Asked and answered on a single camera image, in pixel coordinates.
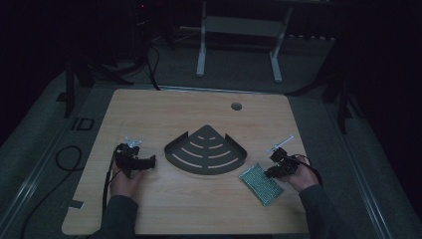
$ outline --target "black quarter-circle tray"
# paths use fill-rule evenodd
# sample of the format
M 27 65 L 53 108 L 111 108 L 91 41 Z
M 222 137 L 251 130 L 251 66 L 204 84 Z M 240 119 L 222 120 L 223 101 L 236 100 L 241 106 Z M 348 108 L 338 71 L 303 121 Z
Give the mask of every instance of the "black quarter-circle tray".
M 228 134 L 223 138 L 206 124 L 179 136 L 165 148 L 165 157 L 176 167 L 201 175 L 217 175 L 243 165 L 246 150 Z

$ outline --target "small square pad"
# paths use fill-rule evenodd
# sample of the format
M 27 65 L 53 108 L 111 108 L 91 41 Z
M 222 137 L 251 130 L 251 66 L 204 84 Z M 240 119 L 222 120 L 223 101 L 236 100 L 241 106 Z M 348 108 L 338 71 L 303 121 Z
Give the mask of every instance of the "small square pad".
M 264 169 L 259 163 L 248 168 L 239 178 L 254 192 L 264 206 L 268 206 L 284 191 L 273 178 L 265 175 Z

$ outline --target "wooden table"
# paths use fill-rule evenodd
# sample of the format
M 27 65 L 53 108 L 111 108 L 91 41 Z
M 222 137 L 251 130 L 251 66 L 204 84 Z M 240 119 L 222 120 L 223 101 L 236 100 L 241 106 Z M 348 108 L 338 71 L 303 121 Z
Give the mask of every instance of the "wooden table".
M 242 109 L 234 111 L 233 103 Z M 167 161 L 164 147 L 205 124 L 228 133 L 248 152 L 228 173 L 198 175 Z M 267 149 L 288 137 L 289 153 L 305 153 L 289 101 L 284 96 L 210 92 L 115 91 L 74 195 L 82 209 L 69 208 L 63 232 L 92 234 L 100 228 L 106 172 L 114 148 L 126 136 L 141 139 L 140 157 L 157 156 L 142 179 L 136 234 L 277 234 L 308 232 L 298 194 L 287 184 L 265 207 L 239 175 L 255 163 L 273 166 Z

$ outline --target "round hole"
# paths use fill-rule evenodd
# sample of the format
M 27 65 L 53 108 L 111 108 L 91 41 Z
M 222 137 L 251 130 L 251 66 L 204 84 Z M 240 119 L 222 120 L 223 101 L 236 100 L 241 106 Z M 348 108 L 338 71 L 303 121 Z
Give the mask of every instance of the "round hole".
M 232 109 L 233 109 L 234 111 L 239 111 L 239 110 L 241 110 L 241 109 L 242 109 L 242 105 L 241 105 L 240 103 L 233 103 L 233 104 L 232 104 Z

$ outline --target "dark background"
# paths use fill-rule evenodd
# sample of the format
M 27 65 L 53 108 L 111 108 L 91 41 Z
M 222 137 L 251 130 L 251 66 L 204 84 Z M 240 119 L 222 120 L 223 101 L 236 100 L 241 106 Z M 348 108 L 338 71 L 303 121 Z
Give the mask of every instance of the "dark background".
M 201 1 L 174 2 L 169 16 L 175 27 L 199 26 Z M 165 7 L 169 1 L 157 3 Z M 288 32 L 305 37 L 338 37 L 341 30 L 348 33 L 355 63 L 350 89 L 420 217 L 422 107 L 417 103 L 422 87 L 422 3 L 389 0 L 366 7 L 346 5 L 298 4 Z M 108 35 L 112 27 L 105 23 L 113 20 L 103 18 L 99 9 L 104 7 L 94 0 L 1 3 L 0 144 L 76 50 L 97 59 L 109 58 L 115 42 Z

